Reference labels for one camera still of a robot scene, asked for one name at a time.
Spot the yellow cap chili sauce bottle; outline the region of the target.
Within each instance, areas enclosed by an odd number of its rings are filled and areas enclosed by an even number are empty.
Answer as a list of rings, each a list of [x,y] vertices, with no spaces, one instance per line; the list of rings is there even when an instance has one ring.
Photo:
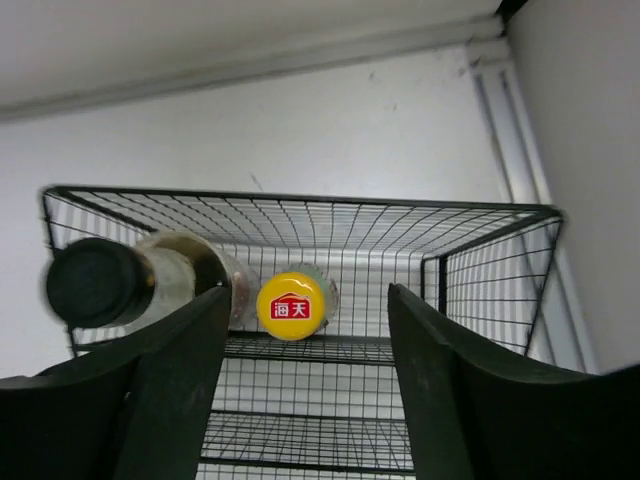
[[[283,341],[306,339],[325,328],[339,307],[336,282],[317,265],[291,264],[260,289],[256,313],[260,326]]]

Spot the tall dark sauce bottle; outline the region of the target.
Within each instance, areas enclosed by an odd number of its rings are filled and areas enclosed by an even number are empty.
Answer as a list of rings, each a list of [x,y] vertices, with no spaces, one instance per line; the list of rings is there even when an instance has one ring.
[[[192,232],[161,231],[128,246],[90,237],[54,255],[44,294],[71,329],[122,326],[126,333],[165,318],[214,287],[231,291],[229,325],[255,316],[260,282],[236,257]]]

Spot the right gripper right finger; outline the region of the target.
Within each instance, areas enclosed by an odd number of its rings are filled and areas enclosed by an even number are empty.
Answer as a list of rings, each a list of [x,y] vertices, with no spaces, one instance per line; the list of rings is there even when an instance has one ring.
[[[420,479],[635,479],[639,369],[580,373],[514,353],[406,287],[388,290]]]

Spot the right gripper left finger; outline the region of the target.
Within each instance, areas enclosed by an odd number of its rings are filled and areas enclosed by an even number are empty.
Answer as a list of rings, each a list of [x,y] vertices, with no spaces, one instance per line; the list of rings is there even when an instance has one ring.
[[[230,293],[34,376],[1,381],[4,479],[193,479],[218,382]]]

